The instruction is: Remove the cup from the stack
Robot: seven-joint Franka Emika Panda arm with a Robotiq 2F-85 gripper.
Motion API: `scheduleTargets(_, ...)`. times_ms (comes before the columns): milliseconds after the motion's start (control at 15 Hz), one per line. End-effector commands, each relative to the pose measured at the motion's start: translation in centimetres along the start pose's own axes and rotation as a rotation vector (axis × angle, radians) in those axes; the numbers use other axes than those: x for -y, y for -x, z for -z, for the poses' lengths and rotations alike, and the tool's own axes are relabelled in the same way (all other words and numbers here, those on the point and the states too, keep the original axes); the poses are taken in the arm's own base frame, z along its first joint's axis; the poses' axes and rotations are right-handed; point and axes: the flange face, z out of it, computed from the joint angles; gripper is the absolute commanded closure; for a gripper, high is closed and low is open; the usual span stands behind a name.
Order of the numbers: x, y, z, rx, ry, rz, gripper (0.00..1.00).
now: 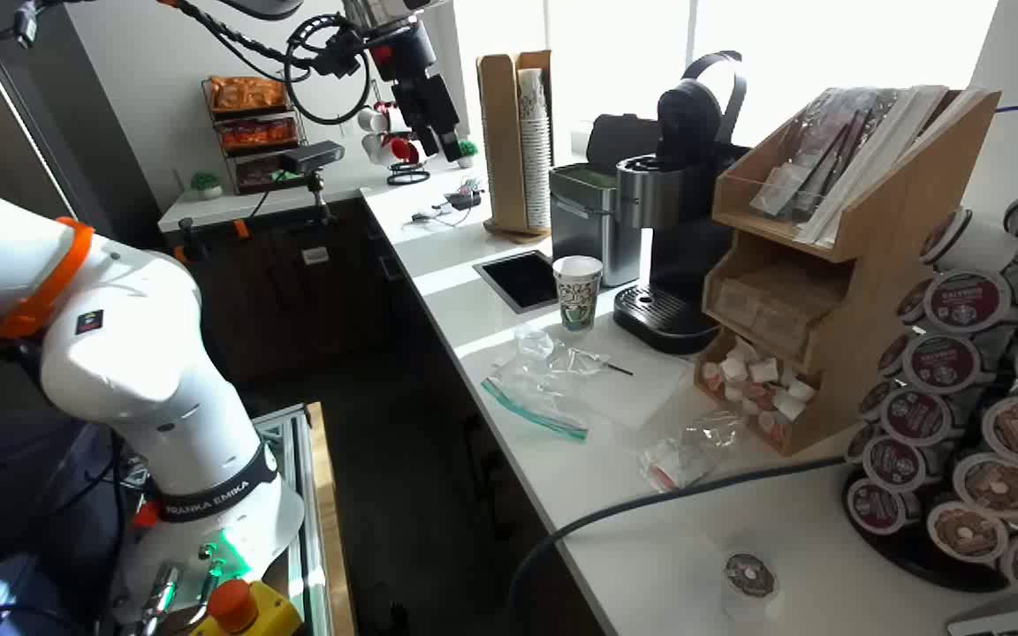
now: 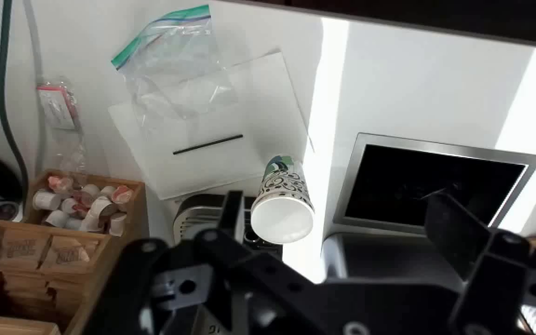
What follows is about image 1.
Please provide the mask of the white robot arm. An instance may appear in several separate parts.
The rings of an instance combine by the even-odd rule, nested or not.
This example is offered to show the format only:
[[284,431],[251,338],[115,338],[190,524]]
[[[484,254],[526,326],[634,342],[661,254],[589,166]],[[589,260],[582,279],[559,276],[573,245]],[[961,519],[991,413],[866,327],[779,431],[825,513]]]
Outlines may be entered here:
[[0,338],[39,345],[39,387],[145,461],[152,526],[122,554],[115,621],[152,630],[298,541],[303,499],[201,338],[193,276],[79,220],[0,196]]

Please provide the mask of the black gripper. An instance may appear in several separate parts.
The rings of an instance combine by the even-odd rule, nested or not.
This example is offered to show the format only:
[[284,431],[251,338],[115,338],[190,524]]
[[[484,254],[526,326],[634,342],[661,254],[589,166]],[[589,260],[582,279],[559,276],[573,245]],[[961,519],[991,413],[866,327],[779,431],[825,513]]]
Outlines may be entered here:
[[461,111],[434,70],[434,47],[421,21],[391,21],[367,47],[380,75],[391,84],[391,97],[428,150],[461,159]]

